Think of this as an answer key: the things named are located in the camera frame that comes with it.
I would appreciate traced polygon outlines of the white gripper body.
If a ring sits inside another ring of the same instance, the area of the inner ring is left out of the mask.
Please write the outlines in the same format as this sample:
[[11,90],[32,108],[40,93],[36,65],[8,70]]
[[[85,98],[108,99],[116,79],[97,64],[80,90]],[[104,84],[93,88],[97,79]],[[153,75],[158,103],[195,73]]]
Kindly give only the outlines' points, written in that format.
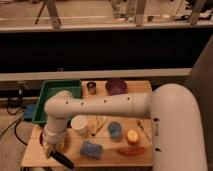
[[42,148],[43,148],[45,156],[47,158],[49,158],[51,152],[55,152],[55,151],[62,152],[63,151],[64,142],[60,141],[59,143],[51,144],[51,143],[47,142],[46,140],[43,140],[42,141]]

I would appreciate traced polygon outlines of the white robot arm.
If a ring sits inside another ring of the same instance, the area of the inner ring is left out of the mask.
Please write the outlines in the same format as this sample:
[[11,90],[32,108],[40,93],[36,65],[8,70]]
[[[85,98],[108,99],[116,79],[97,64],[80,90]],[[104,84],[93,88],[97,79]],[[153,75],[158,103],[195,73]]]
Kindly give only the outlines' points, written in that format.
[[75,99],[63,90],[49,98],[44,110],[46,155],[64,141],[73,115],[151,119],[153,171],[208,171],[200,110],[184,86],[166,84],[151,93],[130,93]]

